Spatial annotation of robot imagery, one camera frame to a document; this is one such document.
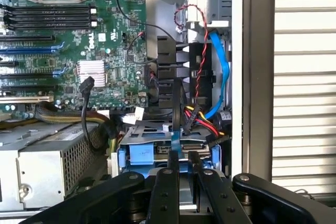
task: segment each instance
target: black plastic frame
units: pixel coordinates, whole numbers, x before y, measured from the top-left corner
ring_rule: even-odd
[[[275,0],[243,10],[243,171],[271,181]]]

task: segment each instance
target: blue pcie slot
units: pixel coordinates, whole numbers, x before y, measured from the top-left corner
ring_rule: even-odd
[[[0,54],[2,55],[20,55],[20,54],[54,54],[63,48],[64,42],[57,46],[51,47],[36,47],[36,48],[2,48]]]

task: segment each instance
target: chipset heatsink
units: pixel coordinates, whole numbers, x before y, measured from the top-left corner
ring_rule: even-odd
[[[80,60],[77,63],[77,72],[80,83],[91,76],[95,80],[95,87],[103,88],[106,85],[104,61],[102,60]]]

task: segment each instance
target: motherboard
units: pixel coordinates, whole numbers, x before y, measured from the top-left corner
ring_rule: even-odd
[[[145,0],[120,6],[145,22]],[[146,59],[145,26],[116,0],[0,0],[0,19],[0,112],[30,118],[40,101],[79,110],[88,76],[91,108],[148,105],[146,67],[134,63]]]

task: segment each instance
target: power supply unit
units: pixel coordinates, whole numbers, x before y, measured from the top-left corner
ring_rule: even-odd
[[[88,123],[95,146],[106,140]],[[35,123],[0,131],[0,212],[51,207],[62,202],[99,157],[80,124]]]

